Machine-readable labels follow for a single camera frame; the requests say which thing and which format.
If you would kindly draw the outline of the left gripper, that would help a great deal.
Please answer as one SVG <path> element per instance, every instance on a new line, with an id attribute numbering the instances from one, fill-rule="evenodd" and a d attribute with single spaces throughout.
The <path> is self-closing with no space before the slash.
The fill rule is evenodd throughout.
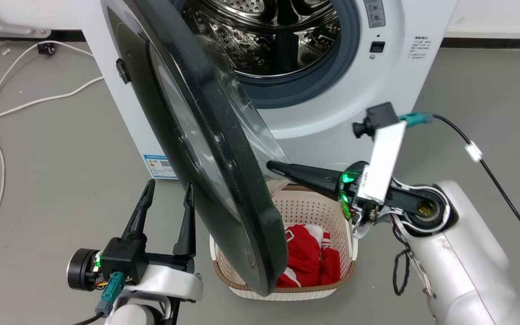
<path id="1" fill-rule="evenodd" d="M 147 211 L 152 206 L 156 181 L 147 182 L 134 211 L 122 233 L 123 239 L 139 239 L 147 242 L 144 226 Z M 202 300 L 204 282 L 195 274 L 196 224 L 194 188 L 188 183 L 183 202 L 184 214 L 179 239 L 173 247 L 174 255 L 147 253 L 149 264 L 142 280 L 137 285 L 127 282 L 117 303 L 129 300 L 172 302 L 196 302 Z M 78 249 L 72 255 L 66 268 L 68 286 L 74 290 L 93 291 L 107 278 L 102 275 L 101 255 L 103 251 Z"/>

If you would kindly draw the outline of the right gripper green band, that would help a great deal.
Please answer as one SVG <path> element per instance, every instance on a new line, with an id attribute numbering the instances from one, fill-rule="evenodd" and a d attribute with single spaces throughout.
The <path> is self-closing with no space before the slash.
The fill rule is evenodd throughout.
<path id="1" fill-rule="evenodd" d="M 381 205 L 364 194 L 366 161 L 357 161 L 344 172 L 308 165 L 268 161 L 267 169 L 331 200 L 339 200 L 344 217 L 353 226 L 374 223 Z"/>

